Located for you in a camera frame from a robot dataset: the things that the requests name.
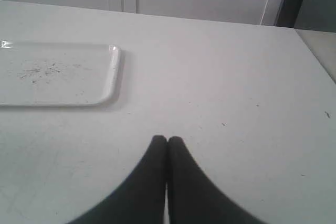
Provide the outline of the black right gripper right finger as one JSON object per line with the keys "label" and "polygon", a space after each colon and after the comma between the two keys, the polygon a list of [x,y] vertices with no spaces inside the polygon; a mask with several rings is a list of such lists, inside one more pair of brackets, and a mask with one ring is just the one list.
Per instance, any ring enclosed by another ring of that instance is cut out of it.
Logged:
{"label": "black right gripper right finger", "polygon": [[178,136],[168,141],[167,203],[170,223],[263,223],[212,183]]}

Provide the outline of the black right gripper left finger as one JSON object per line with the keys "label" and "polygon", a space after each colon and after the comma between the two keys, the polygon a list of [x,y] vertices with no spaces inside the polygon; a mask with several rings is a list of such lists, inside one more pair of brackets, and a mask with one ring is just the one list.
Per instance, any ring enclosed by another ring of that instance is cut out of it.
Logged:
{"label": "black right gripper left finger", "polygon": [[167,139],[153,136],[131,174],[102,202],[71,223],[163,223]]}

